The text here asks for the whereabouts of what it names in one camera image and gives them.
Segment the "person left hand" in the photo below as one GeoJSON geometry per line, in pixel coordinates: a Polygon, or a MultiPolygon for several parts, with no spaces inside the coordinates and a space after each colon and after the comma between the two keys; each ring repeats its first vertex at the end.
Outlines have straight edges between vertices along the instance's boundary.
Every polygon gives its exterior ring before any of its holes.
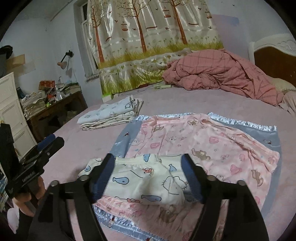
{"type": "MultiPolygon", "coordinates": [[[[38,187],[39,189],[35,196],[39,200],[46,192],[44,179],[41,176],[38,177],[38,187]]],[[[21,193],[13,198],[13,202],[23,214],[33,217],[35,215],[34,212],[32,212],[32,210],[26,205],[27,202],[31,201],[31,198],[32,196],[30,193],[21,193]]]]}

